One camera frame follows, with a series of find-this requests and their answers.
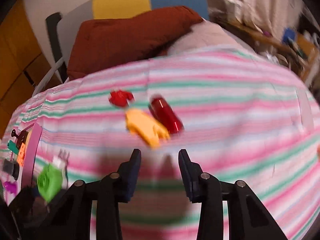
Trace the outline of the small red toy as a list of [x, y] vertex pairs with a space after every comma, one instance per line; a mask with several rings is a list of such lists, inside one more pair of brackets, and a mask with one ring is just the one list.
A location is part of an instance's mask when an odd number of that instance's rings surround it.
[[129, 106], [129, 103], [134, 101], [133, 94], [125, 90], [112, 90], [110, 92], [109, 102], [117, 107], [125, 108]]

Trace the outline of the orange block toy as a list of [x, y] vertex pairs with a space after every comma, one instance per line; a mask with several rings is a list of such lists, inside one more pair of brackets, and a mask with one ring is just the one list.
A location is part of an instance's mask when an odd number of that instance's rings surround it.
[[20, 167], [23, 167], [24, 160], [25, 160], [25, 153], [26, 153], [26, 146], [25, 143], [22, 143], [17, 155], [17, 163], [20, 165]]

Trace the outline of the beige patterned curtain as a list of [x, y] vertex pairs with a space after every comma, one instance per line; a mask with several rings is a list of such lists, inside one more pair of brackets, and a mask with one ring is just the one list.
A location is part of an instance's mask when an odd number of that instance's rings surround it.
[[[241, 20], [255, 30], [269, 32], [281, 40], [284, 30], [296, 27], [305, 4], [302, 0], [239, 0]], [[228, 0], [207, 0], [210, 18], [227, 15]]]

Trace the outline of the pink striped blanket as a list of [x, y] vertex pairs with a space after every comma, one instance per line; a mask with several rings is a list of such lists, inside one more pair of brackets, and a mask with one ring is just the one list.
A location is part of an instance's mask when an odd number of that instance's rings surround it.
[[[131, 92], [144, 112], [162, 96], [184, 130], [149, 148], [110, 104], [115, 89]], [[288, 239], [304, 238], [319, 215], [319, 105], [293, 72], [240, 49], [134, 62], [40, 93], [14, 111], [1, 157], [12, 156], [11, 131], [33, 123], [43, 128], [35, 176], [65, 151], [70, 184], [96, 181], [141, 150], [134, 196], [119, 207], [124, 239], [196, 238], [201, 206], [185, 194], [181, 149], [217, 179], [245, 181]]]

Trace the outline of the dark red cushion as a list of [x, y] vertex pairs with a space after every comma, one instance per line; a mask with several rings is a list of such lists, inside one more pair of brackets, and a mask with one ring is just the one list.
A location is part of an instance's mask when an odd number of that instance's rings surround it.
[[163, 55], [191, 27], [203, 22], [193, 9], [164, 7], [132, 18], [88, 20], [80, 25], [69, 58], [70, 80]]

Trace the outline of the green white round toy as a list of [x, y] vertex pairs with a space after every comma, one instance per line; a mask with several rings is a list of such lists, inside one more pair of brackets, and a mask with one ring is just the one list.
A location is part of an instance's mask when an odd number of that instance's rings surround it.
[[45, 165], [37, 178], [40, 196], [49, 203], [61, 190], [68, 188], [67, 166], [69, 152], [60, 150], [53, 161]]

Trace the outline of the teal plastic piece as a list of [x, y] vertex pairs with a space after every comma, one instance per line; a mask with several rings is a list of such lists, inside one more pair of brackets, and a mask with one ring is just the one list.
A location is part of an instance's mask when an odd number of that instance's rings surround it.
[[15, 155], [18, 155], [19, 153], [19, 149], [12, 140], [9, 140], [8, 142], [8, 149], [11, 150], [11, 152], [13, 152]]

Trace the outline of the red cylinder tube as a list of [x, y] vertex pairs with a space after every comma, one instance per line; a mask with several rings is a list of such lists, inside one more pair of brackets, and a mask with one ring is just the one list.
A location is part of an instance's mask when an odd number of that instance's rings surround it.
[[151, 97], [149, 110], [152, 116], [168, 130], [169, 134], [178, 134], [184, 130], [181, 120], [162, 96], [154, 95]]

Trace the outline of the brown flower shaped lid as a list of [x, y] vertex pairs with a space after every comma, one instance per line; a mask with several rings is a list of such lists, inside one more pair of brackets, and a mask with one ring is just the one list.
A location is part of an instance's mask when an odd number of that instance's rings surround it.
[[21, 148], [22, 144], [25, 144], [25, 142], [27, 140], [28, 133], [29, 133], [28, 131], [23, 130], [19, 134], [17, 134], [15, 129], [12, 130], [11, 136], [15, 137], [17, 139], [16, 147], [18, 150]]

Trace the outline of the grey yellow blue headboard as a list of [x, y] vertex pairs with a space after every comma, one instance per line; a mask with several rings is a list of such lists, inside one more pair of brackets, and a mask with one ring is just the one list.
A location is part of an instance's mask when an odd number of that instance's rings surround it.
[[57, 24], [57, 36], [65, 64], [68, 64], [82, 22], [95, 19], [132, 18], [164, 7], [185, 6], [209, 20], [207, 0], [89, 0], [76, 7]]

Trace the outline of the orange plastic scoop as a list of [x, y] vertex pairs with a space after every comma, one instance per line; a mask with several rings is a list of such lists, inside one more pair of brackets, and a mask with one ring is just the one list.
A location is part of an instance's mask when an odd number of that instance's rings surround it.
[[158, 148], [161, 140], [170, 139], [168, 130], [159, 121], [140, 109], [127, 110], [125, 119], [129, 132], [138, 135], [151, 148]]

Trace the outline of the purple perforated ball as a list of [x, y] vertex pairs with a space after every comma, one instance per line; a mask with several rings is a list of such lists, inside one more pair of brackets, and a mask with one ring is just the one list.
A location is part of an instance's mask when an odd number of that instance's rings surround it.
[[16, 182], [5, 181], [3, 183], [3, 186], [8, 193], [14, 194], [14, 195], [17, 194], [17, 183]]

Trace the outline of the pink white tray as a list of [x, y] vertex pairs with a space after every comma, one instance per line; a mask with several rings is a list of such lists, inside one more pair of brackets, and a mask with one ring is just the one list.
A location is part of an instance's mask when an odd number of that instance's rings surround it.
[[[27, 186], [33, 185], [33, 169], [35, 164], [35, 157], [37, 153], [38, 144], [40, 142], [40, 137], [42, 134], [42, 127], [38, 124], [32, 124], [25, 129], [28, 131], [27, 140], [25, 142], [26, 153], [23, 167], [20, 167], [18, 179], [15, 180], [12, 176], [2, 171], [3, 160], [7, 159], [9, 161], [16, 161], [17, 155], [15, 155], [11, 150], [8, 149], [8, 142], [6, 144], [7, 149], [9, 150], [9, 155], [7, 157], [1, 157], [1, 189], [3, 192], [3, 199], [7, 204], [10, 204], [13, 199], [17, 196], [20, 190]], [[17, 139], [11, 136], [11, 139], [14, 143], [16, 143]], [[17, 194], [8, 193], [3, 183], [5, 181], [16, 182], [17, 183]]]

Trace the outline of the black clear cap container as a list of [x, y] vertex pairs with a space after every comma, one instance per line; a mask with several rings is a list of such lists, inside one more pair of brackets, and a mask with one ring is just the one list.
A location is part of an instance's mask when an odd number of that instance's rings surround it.
[[16, 161], [9, 161], [7, 159], [4, 159], [2, 171], [17, 180], [19, 176], [20, 166]]

